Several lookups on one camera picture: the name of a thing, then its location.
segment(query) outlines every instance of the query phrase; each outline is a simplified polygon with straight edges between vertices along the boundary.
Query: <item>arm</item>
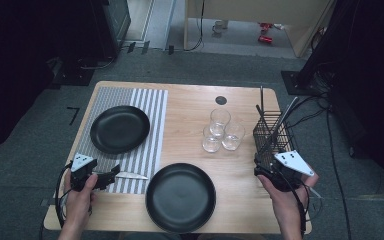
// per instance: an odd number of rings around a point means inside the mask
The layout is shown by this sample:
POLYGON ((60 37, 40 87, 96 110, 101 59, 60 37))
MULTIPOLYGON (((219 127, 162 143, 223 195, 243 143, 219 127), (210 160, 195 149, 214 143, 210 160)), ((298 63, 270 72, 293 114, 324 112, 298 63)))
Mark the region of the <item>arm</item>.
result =
MULTIPOLYGON (((70 189, 71 171, 64 178, 64 189, 70 189)), ((98 180, 96 174, 92 174, 86 181, 81 192, 71 191, 68 194, 66 209, 67 219, 61 230, 59 240, 80 239, 83 229, 89 221, 89 207, 96 201, 96 195, 92 192, 98 180)))
MULTIPOLYGON (((280 232, 285 240, 302 239, 301 237, 301 218, 298 210, 297 200, 292 192, 281 192, 277 190, 272 182, 263 175, 258 175, 258 179, 270 194, 273 202, 273 211, 279 223, 280 232)), ((312 177, 303 177, 303 182, 308 187, 314 187, 319 176, 314 174, 312 177)), ((307 206, 308 196, 304 186, 295 190, 302 204, 307 206)))

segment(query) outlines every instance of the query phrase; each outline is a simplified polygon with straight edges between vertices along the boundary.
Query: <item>table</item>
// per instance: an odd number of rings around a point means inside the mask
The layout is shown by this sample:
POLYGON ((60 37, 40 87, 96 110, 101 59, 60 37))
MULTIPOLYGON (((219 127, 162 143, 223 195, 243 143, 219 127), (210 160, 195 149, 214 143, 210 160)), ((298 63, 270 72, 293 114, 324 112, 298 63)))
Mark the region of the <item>table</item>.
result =
MULTIPOLYGON (((259 115, 259 88, 176 85, 134 82, 99 82, 86 109, 79 132, 68 156, 74 157, 81 132, 100 87, 122 87, 168 90, 164 138, 160 168, 173 163, 191 163, 203 169, 212 179, 217 203, 210 220, 195 233, 280 233, 271 199, 253 175, 256 147, 252 135, 259 115), (225 105, 215 98, 224 96, 225 105), (236 151, 220 149, 207 153, 201 146, 202 129, 209 123, 210 112, 225 108, 232 120, 241 122, 246 135, 236 151)), ((276 94, 264 89, 265 110, 278 111, 276 94)), ((99 231, 161 232, 149 217, 144 194, 98 193, 98 202, 86 227, 99 231)), ((54 206, 50 206, 45 228, 59 230, 54 206)), ((311 223, 307 222, 307 233, 311 223)))
MULTIPOLYGON (((188 48, 188 18, 201 18, 203 0, 186 0, 184 48, 188 48)), ((294 53, 302 57, 321 26, 327 26, 335 0, 211 0, 204 19, 284 24, 294 53)))

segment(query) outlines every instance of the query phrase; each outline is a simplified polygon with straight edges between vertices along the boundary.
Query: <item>wire basket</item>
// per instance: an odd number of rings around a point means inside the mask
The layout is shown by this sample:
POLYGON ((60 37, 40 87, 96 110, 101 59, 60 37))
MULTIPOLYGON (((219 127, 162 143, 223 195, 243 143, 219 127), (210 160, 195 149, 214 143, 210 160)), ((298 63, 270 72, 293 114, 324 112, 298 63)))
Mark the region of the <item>wire basket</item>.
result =
POLYGON ((292 128, 288 128, 288 122, 281 123, 276 129, 281 115, 282 112, 264 112, 264 118, 258 120, 253 130, 257 148, 256 163, 266 170, 271 169, 274 154, 297 150, 292 128))

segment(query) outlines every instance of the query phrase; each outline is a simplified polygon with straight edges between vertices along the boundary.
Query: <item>black plate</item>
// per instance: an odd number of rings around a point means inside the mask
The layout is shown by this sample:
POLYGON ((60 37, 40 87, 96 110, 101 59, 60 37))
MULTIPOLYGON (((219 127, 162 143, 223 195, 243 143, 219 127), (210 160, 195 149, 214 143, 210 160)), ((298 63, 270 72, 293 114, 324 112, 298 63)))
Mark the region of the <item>black plate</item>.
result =
POLYGON ((128 152, 139 146, 149 133, 149 119, 139 108, 117 106, 101 113, 93 122, 90 138, 100 151, 128 152))
POLYGON ((157 226, 171 233, 190 233, 210 219, 216 205, 216 190, 203 170, 176 163, 155 174, 145 201, 157 226))

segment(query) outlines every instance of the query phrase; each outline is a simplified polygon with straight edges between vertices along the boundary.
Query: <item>gray and white striped cloth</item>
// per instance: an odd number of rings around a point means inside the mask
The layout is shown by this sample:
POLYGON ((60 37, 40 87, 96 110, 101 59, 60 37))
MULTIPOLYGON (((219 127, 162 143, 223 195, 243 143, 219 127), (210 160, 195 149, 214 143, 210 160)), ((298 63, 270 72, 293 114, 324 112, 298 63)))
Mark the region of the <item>gray and white striped cloth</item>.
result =
POLYGON ((144 194, 150 179, 159 170, 164 122, 167 105, 167 90, 100 87, 89 118, 80 137, 76 153, 98 159, 96 172, 108 172, 120 164, 121 171, 134 172, 149 180, 116 178, 105 190, 110 193, 144 194), (123 154, 106 154, 95 148, 90 139, 93 121, 105 110, 129 105, 141 109, 149 118, 151 127, 148 137, 137 148, 123 154))

